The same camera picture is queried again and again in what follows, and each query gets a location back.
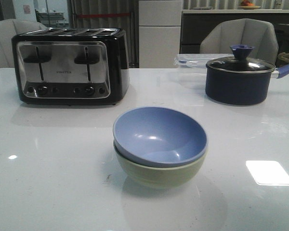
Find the green bowl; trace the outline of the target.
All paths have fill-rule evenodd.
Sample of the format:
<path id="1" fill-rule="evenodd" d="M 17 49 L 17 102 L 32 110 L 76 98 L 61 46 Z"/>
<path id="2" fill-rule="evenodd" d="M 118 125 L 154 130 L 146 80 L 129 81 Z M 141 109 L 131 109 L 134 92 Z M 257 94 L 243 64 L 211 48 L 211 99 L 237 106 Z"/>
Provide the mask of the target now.
<path id="1" fill-rule="evenodd" d="M 205 144 L 200 158 L 178 167 L 149 167 L 137 164 L 125 158 L 114 144 L 117 160 L 122 170 L 133 181 L 154 189 L 169 189 L 190 181 L 201 169 L 205 160 L 208 144 Z"/>

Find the fruit plate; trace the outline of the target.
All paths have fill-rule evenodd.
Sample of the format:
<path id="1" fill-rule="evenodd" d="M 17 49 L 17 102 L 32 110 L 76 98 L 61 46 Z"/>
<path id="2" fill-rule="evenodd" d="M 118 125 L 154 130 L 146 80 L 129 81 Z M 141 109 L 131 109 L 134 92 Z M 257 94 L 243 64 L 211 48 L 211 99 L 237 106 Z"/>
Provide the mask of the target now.
<path id="1" fill-rule="evenodd" d="M 242 0 L 238 6 L 243 10 L 255 10 L 260 8 L 260 6 L 255 5 L 250 0 Z"/>

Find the glass pot lid blue knob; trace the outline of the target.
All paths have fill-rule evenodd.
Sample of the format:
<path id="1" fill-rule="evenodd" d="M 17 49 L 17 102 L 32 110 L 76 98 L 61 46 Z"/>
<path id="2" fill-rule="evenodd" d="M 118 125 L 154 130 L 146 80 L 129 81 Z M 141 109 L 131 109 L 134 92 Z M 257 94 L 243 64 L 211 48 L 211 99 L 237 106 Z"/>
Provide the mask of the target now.
<path id="1" fill-rule="evenodd" d="M 230 45 L 233 57 L 212 59 L 206 63 L 206 67 L 231 73 L 266 73 L 273 71 L 275 69 L 274 64 L 249 57 L 254 48 L 254 46 L 245 44 Z"/>

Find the grey chair right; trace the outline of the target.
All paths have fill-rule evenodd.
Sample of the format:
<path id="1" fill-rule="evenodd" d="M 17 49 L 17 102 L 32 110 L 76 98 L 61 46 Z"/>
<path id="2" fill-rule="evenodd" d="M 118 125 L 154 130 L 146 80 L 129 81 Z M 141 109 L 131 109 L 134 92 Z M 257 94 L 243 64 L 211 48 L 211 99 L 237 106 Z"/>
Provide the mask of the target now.
<path id="1" fill-rule="evenodd" d="M 278 42 L 275 28 L 267 21 L 243 18 L 218 24 L 201 42 L 200 53 L 228 53 L 231 45 L 249 45 L 249 57 L 276 62 Z"/>

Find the black chrome four-slot toaster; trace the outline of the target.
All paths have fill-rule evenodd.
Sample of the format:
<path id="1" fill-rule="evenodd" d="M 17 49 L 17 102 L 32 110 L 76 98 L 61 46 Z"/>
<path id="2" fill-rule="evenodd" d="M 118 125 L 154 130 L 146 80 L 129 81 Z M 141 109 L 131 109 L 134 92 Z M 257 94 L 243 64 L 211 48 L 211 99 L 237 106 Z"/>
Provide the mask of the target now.
<path id="1" fill-rule="evenodd" d="M 12 38 L 20 100 L 28 104 L 114 105 L 129 84 L 121 28 L 47 28 Z"/>

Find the dark wood counter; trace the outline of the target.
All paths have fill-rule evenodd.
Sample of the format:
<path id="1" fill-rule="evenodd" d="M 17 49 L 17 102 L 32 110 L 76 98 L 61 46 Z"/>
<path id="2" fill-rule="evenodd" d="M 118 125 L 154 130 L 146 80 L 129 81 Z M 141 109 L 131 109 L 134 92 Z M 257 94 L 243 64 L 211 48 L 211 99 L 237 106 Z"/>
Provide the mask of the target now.
<path id="1" fill-rule="evenodd" d="M 221 22 L 251 18 L 263 20 L 277 27 L 279 53 L 289 53 L 289 10 L 184 10 L 182 15 L 180 53 L 199 53 L 204 38 Z"/>

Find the grey chair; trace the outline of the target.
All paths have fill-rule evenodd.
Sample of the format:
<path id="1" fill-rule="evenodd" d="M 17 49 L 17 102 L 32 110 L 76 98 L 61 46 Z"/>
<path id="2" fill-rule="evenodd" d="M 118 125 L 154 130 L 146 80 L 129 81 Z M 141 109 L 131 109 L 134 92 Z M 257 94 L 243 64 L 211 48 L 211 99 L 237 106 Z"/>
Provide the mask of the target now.
<path id="1" fill-rule="evenodd" d="M 19 19 L 0 21 L 0 68 L 13 68 L 12 38 L 17 34 L 45 29 L 42 23 Z"/>
<path id="2" fill-rule="evenodd" d="M 228 53 L 231 45 L 249 45 L 249 57 L 276 62 L 278 42 L 275 28 L 267 21 L 243 18 L 218 24 L 201 42 L 200 53 Z"/>

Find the clear plastic food container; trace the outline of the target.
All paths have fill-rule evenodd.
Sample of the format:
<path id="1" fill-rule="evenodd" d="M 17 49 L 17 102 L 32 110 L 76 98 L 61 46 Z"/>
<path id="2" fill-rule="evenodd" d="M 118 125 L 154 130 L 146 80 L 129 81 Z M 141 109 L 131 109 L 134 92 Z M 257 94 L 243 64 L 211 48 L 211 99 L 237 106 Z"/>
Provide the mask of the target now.
<path id="1" fill-rule="evenodd" d="M 212 59 L 232 56 L 227 53 L 177 54 L 174 65 L 178 67 L 178 81 L 189 89 L 205 89 L 206 63 Z"/>

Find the dark blue saucepan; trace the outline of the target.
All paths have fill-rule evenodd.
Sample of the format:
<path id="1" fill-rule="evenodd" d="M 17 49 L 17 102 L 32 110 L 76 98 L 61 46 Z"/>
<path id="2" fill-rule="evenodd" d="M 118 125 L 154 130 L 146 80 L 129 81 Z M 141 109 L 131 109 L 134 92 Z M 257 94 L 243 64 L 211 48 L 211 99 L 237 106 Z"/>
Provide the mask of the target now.
<path id="1" fill-rule="evenodd" d="M 255 105 L 263 102 L 270 79 L 289 74 L 289 64 L 262 72 L 224 71 L 207 67 L 206 95 L 218 102 L 232 105 Z"/>

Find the grey chair left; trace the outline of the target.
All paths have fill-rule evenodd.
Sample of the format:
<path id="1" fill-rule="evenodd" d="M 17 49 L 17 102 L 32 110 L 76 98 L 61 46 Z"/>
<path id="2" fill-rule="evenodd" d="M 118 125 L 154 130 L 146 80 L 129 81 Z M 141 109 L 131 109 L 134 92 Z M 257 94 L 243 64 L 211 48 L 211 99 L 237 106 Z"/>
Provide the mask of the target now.
<path id="1" fill-rule="evenodd" d="M 12 38 L 17 34 L 45 29 L 42 23 L 19 19 L 0 21 L 0 68 L 13 68 Z"/>

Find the white cabinet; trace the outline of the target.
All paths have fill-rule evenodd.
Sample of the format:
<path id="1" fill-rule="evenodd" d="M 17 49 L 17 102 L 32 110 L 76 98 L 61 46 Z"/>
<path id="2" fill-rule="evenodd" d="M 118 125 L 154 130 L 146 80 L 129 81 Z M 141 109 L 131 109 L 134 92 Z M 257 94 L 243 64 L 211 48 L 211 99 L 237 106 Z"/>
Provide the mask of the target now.
<path id="1" fill-rule="evenodd" d="M 180 51 L 182 0 L 139 1 L 139 67 L 174 68 Z"/>

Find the blue bowl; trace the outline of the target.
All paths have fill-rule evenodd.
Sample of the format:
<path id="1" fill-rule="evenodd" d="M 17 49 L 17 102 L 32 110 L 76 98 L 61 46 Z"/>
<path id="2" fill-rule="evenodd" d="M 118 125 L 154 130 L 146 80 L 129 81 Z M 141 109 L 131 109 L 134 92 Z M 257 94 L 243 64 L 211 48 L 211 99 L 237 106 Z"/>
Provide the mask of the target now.
<path id="1" fill-rule="evenodd" d="M 165 107 L 145 106 L 121 114 L 113 125 L 122 156 L 148 167 L 179 167 L 202 157 L 208 146 L 204 128 L 190 116 Z"/>

